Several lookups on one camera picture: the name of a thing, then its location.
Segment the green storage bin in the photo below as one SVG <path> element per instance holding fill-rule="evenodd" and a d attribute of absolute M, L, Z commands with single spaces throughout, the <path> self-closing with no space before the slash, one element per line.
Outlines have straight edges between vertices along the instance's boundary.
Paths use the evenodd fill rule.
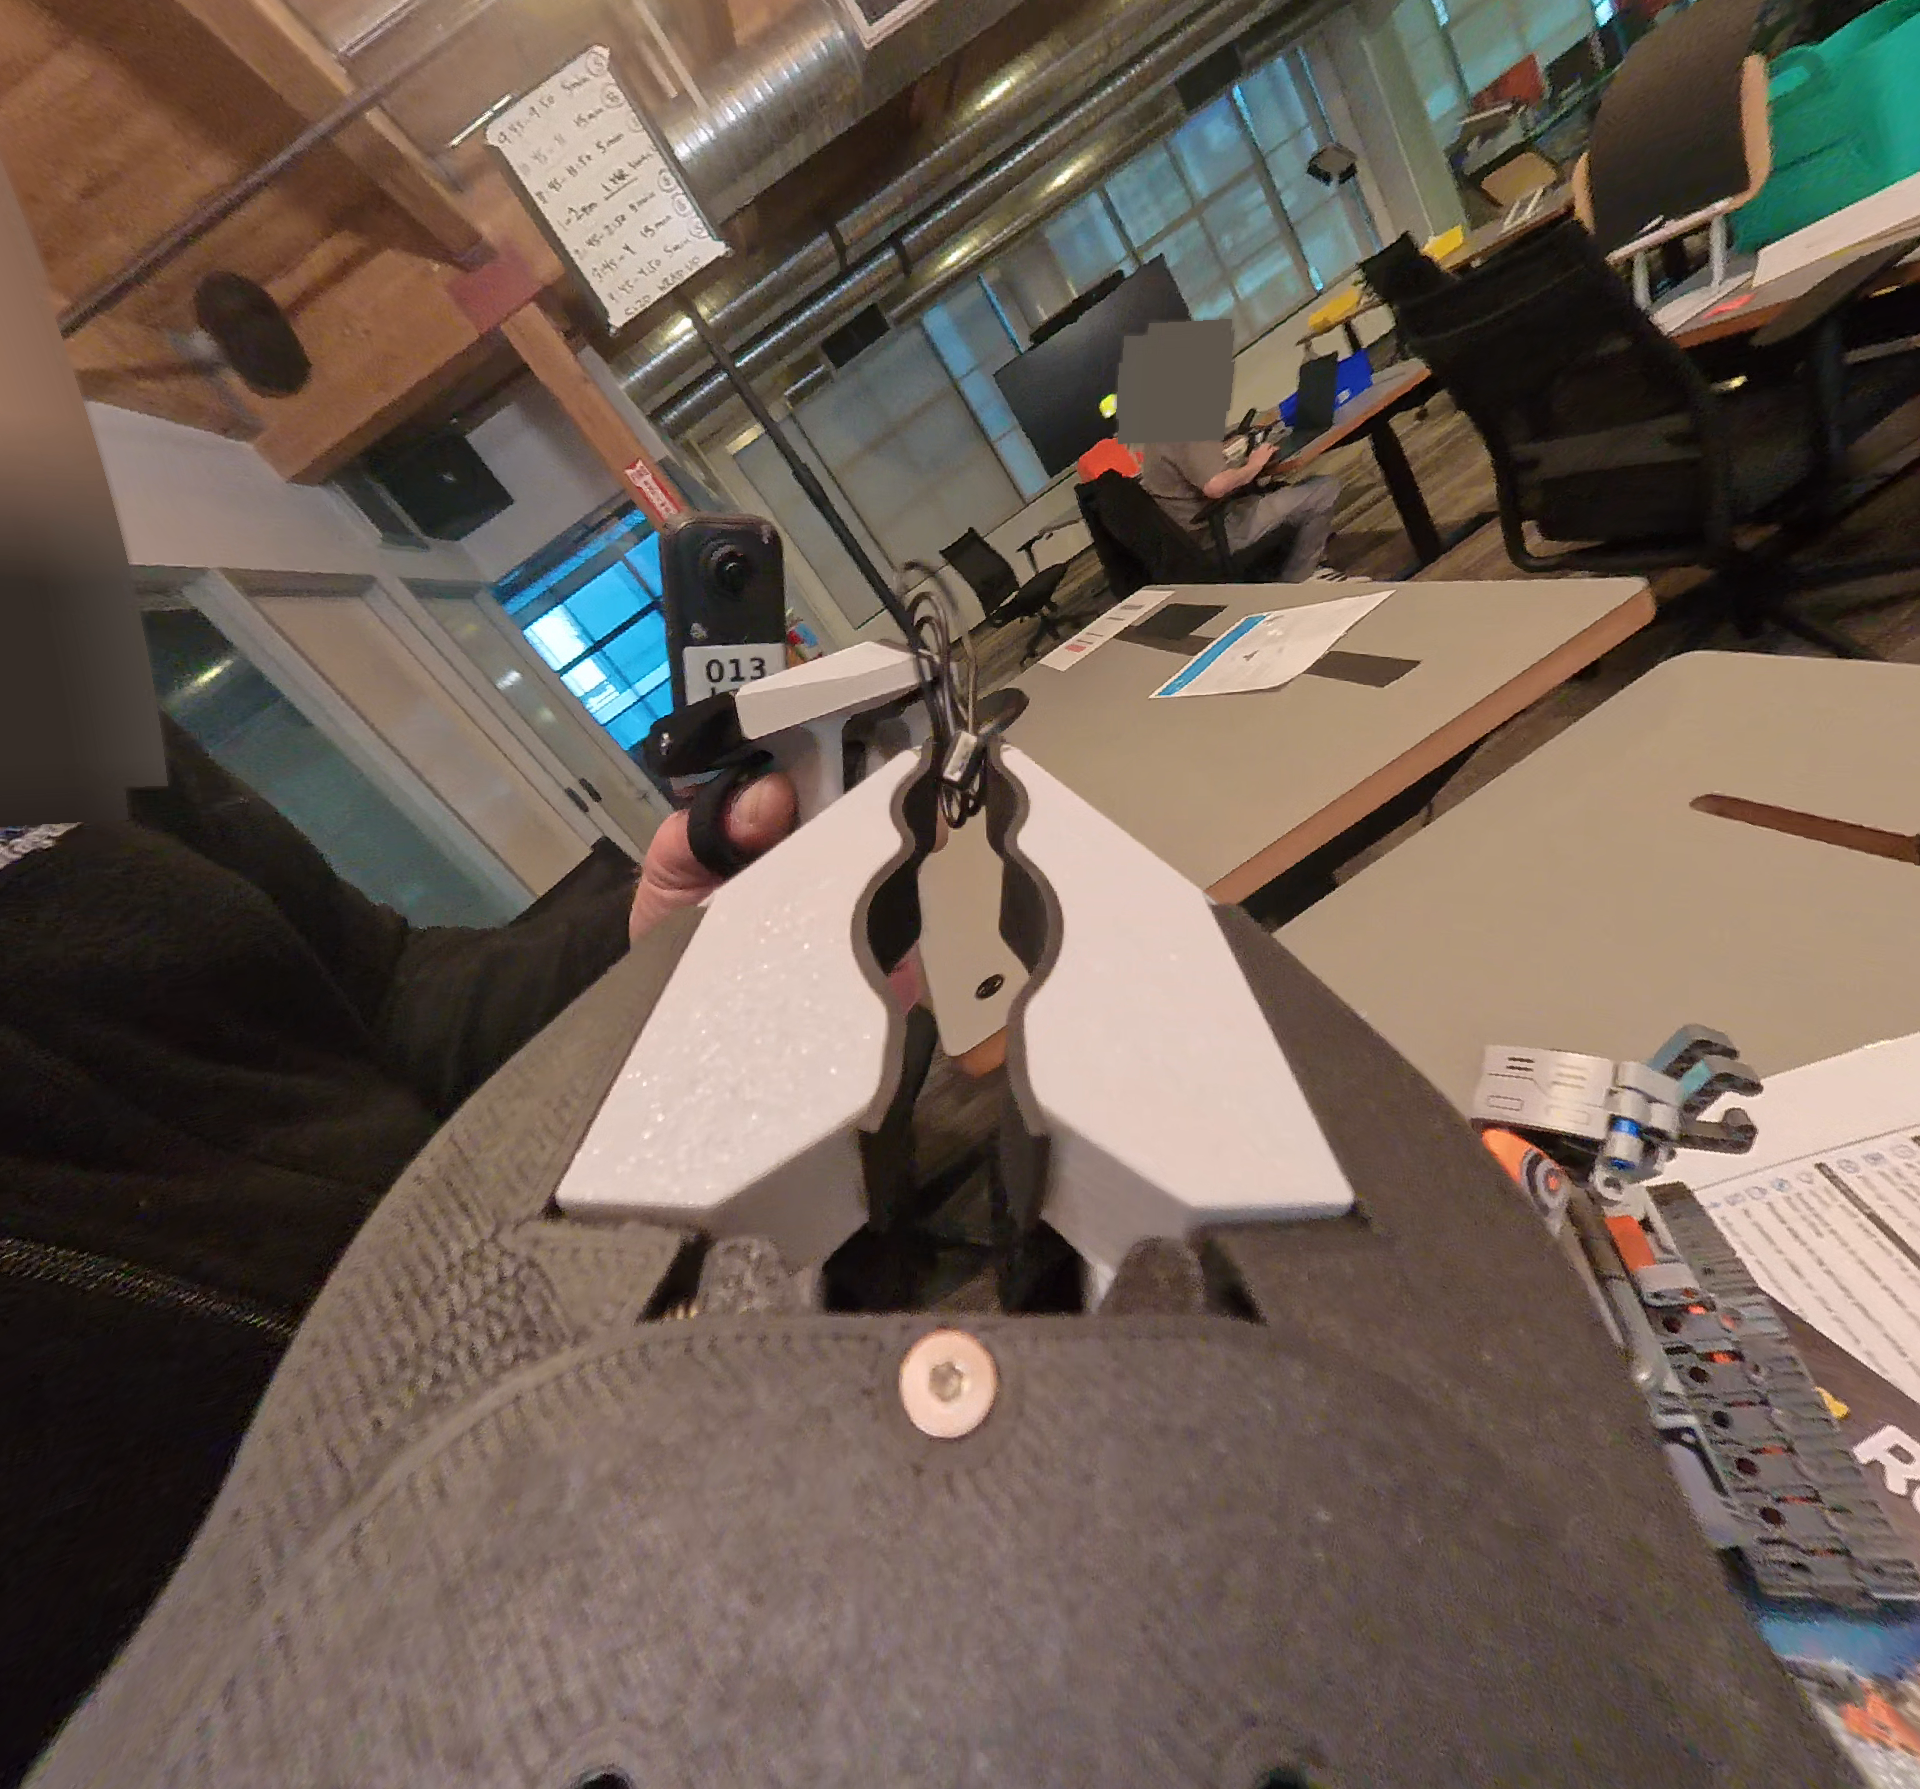
<path fill-rule="evenodd" d="M 1730 241 L 1788 241 L 1920 170 L 1920 23 L 1865 48 L 1788 48 L 1768 61 L 1768 178 L 1742 205 Z"/>

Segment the black office chair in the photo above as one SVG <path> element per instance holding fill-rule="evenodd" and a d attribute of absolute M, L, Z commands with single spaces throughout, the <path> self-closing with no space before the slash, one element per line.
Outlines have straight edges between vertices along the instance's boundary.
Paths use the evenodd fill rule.
<path fill-rule="evenodd" d="M 1428 264 L 1397 325 L 1472 423 L 1521 579 L 1715 568 L 1764 522 L 1746 402 L 1700 385 L 1573 221 Z"/>

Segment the person's dark clothing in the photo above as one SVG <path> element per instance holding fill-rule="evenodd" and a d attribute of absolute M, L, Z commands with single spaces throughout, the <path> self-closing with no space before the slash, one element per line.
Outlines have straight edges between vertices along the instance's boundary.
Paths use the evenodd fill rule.
<path fill-rule="evenodd" d="M 165 729 L 0 880 L 0 1771 L 108 1671 L 302 1306 L 435 1130 L 372 1043 L 405 917 Z"/>

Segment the white instruction sheet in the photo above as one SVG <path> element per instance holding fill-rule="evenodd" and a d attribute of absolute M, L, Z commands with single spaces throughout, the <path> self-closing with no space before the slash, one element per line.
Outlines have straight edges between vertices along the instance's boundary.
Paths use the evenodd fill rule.
<path fill-rule="evenodd" d="M 1768 1077 L 1753 1171 L 1711 1218 L 1788 1315 L 1920 1395 L 1920 1036 Z"/>

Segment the person's left hand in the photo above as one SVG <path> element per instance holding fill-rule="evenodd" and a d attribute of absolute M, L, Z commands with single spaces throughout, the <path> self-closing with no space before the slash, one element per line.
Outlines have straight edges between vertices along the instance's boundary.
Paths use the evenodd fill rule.
<path fill-rule="evenodd" d="M 706 902 L 716 880 L 754 863 L 772 840 L 796 837 L 796 780 L 772 762 L 710 770 L 685 804 L 651 837 L 627 945 L 667 930 L 675 917 Z"/>

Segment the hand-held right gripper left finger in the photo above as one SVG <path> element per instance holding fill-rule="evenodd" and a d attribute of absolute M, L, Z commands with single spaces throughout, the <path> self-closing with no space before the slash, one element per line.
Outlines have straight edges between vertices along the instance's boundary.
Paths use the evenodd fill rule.
<path fill-rule="evenodd" d="M 864 917 L 918 840 L 905 820 L 918 770 L 931 751 L 900 751 L 716 880 L 555 1187 L 561 1218 L 754 1236 L 785 1262 L 864 1228 L 855 1140 L 905 1070 Z"/>

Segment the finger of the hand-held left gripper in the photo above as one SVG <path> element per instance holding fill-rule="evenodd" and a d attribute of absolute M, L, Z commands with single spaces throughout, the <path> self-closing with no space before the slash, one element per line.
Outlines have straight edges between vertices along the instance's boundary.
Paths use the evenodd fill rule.
<path fill-rule="evenodd" d="M 735 736 L 784 751 L 785 736 L 843 736 L 843 722 L 918 695 L 914 645 L 855 642 L 735 685 Z"/>

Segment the black monitor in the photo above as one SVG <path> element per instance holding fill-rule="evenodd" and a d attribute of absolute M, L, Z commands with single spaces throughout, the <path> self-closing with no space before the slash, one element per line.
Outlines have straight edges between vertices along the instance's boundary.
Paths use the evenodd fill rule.
<path fill-rule="evenodd" d="M 1116 401 L 1125 338 L 1148 338 L 1155 318 L 1183 318 L 1166 260 L 1092 282 L 991 376 L 1047 473 L 1074 468 L 1084 446 L 1105 440 L 1102 402 Z"/>

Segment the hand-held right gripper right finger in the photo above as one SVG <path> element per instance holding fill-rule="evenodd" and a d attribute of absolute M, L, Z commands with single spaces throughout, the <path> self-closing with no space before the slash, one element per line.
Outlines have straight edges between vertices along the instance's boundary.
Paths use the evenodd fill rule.
<path fill-rule="evenodd" d="M 1176 863 L 999 751 L 1007 1077 L 1047 1145 L 1041 1218 L 1084 1262 L 1357 1200 L 1223 930 Z"/>

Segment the tracked building-block toy robot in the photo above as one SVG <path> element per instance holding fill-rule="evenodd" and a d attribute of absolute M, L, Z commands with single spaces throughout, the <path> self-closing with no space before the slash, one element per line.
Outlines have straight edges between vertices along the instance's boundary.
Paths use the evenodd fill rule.
<path fill-rule="evenodd" d="M 1700 1530 L 1768 1612 L 1910 1614 L 1910 1395 L 1788 1315 L 1711 1218 L 1753 1171 L 1724 1029 L 1648 1060 L 1481 1043 L 1467 1127 L 1616 1335 Z"/>

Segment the white sign board on stand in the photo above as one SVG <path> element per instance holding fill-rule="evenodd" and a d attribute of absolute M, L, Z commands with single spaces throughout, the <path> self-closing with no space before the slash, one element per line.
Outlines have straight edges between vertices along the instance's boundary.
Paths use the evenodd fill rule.
<path fill-rule="evenodd" d="M 651 129 L 607 48 L 583 48 L 555 74 L 513 97 L 482 121 L 482 147 L 505 163 L 505 178 L 583 282 L 598 325 L 629 325 L 725 260 L 725 235 L 706 221 L 675 147 Z"/>

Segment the white paper sheet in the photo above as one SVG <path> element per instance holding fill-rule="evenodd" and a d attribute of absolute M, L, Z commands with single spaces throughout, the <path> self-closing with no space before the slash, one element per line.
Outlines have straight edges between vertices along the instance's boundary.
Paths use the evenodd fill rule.
<path fill-rule="evenodd" d="M 1143 589 L 1116 608 L 1102 608 L 1084 630 L 1068 630 L 1060 645 L 1047 645 L 1047 671 L 1068 671 L 1074 655 L 1092 655 L 1102 642 L 1128 630 L 1143 618 L 1155 618 L 1168 602 L 1168 589 Z"/>

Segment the person's left forearm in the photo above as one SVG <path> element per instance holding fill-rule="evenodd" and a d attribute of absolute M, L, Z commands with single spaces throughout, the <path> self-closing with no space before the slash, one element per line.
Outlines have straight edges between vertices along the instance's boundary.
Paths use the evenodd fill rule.
<path fill-rule="evenodd" d="M 541 902 L 496 930 L 405 930 L 372 1043 L 395 1087 L 449 1113 L 629 945 L 637 863 L 590 840 Z"/>

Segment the printed paper sheet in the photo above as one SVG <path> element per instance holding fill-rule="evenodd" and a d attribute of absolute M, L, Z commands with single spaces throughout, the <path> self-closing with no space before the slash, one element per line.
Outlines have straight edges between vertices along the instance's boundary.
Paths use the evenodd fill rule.
<path fill-rule="evenodd" d="M 1341 602 L 1255 608 L 1255 618 L 1223 627 L 1216 642 L 1205 642 L 1205 645 L 1155 685 L 1155 703 L 1287 685 L 1287 678 L 1302 678 L 1325 645 L 1341 645 L 1341 630 L 1364 627 L 1393 591 L 1397 591 L 1397 589 L 1341 591 Z"/>

